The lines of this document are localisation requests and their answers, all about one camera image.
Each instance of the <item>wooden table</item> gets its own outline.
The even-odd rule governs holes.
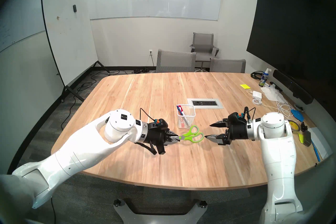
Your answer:
[[[194,124],[205,134],[220,134],[225,128],[209,125],[226,118],[232,112],[250,108],[251,91],[260,91],[258,81],[242,73],[149,73],[106,77],[102,79],[71,118],[51,153],[53,154],[75,131],[102,116],[122,108],[139,119],[143,108],[153,118],[163,118],[177,134],[187,132],[177,128],[176,104],[186,104],[187,98],[218,98],[223,109],[197,109]],[[275,106],[263,98],[265,105]],[[257,106],[255,117],[274,108]],[[313,122],[304,114],[308,127]],[[142,113],[142,121],[147,116]],[[306,147],[294,135],[296,145],[295,174],[315,166],[313,146]],[[102,162],[85,170],[91,176],[141,186],[184,190],[219,190],[257,186],[267,183],[260,142],[235,140],[231,145],[217,145],[206,138],[200,143],[181,141],[165,146],[164,155],[153,155],[140,145],[126,143]]]

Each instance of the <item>soundbar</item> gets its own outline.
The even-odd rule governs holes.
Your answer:
[[[301,99],[306,105],[313,102],[314,98],[307,91],[279,70],[276,69],[273,72],[273,77],[284,84],[286,88],[293,92],[294,97]]]

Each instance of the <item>pen holder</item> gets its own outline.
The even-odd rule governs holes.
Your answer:
[[[181,106],[182,113],[175,107],[177,112],[177,127],[178,128],[187,128],[189,129],[193,125],[193,121],[196,115],[195,108],[193,105],[178,104]]]

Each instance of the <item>white charger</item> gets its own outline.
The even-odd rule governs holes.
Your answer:
[[[252,97],[253,97],[253,98],[256,98],[256,99],[259,99],[260,101],[261,101],[261,99],[262,99],[262,95],[261,95],[261,93],[260,93],[260,92],[257,92],[257,91],[253,91],[253,93],[252,93]]]

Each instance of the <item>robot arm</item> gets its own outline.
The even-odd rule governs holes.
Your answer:
[[[104,141],[99,134],[104,125],[104,135],[112,144]],[[177,135],[169,131],[168,124],[163,119],[147,124],[135,120],[130,112],[118,109],[76,131],[48,158],[26,163],[12,175],[1,176],[0,181],[14,200],[20,199],[17,196],[18,186],[25,190],[25,198],[31,200],[29,206],[35,209],[49,200],[55,189],[65,180],[96,165],[126,142],[149,143],[151,152],[154,153],[155,145],[159,154],[164,154],[164,145],[179,141],[174,136]]]
[[[251,120],[245,107],[244,113],[232,113],[211,126],[228,127],[225,134],[206,136],[219,145],[230,144],[236,139],[260,140],[268,180],[267,202],[260,223],[279,223],[288,215],[302,211],[294,190],[295,143],[288,120],[281,113],[271,112]]]

